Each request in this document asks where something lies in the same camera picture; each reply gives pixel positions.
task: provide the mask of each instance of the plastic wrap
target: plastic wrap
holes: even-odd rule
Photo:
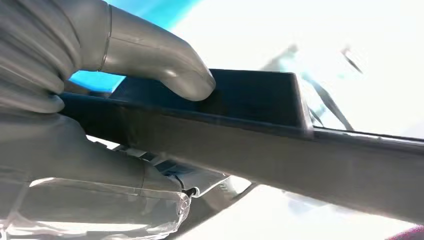
[[[5,239],[156,240],[190,210],[182,192],[62,178],[26,181],[0,167],[0,230]]]

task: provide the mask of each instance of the clear plastic bag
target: clear plastic bag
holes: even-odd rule
[[[182,192],[53,177],[28,183],[25,174],[7,171],[0,171],[5,239],[163,239],[190,210]]]

